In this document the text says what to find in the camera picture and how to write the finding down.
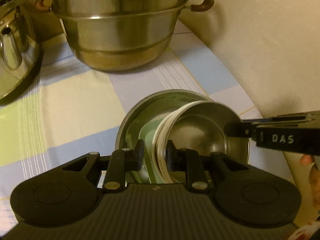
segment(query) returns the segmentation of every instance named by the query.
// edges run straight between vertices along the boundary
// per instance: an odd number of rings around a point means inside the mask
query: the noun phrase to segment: pot handle
[[[39,12],[50,12],[51,11],[51,6],[46,6],[43,4],[44,0],[36,0],[35,3],[35,8]]]
[[[202,4],[192,4],[191,11],[193,12],[205,12],[214,5],[214,0],[204,0]]]

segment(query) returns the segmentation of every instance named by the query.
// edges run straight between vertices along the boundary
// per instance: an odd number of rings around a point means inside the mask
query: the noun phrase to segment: checkered tablecloth
[[[40,75],[18,100],[0,108],[0,235],[16,224],[9,198],[17,184],[90,151],[110,155],[126,113],[167,89],[207,95],[243,119],[261,117],[225,66],[179,21],[164,54],[123,73],[89,68],[72,55],[63,35],[46,42]],[[249,162],[293,182],[279,152],[251,143]]]

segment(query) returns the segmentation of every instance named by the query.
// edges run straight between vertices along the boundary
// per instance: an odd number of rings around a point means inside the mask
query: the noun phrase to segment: metal pin
[[[196,181],[196,182],[192,183],[191,186],[194,189],[204,190],[208,187],[208,183],[203,182],[203,181]]]
[[[115,190],[115,189],[118,189],[120,188],[120,183],[119,182],[116,182],[116,181],[109,181],[107,182],[104,187],[106,189],[112,189],[112,190]]]

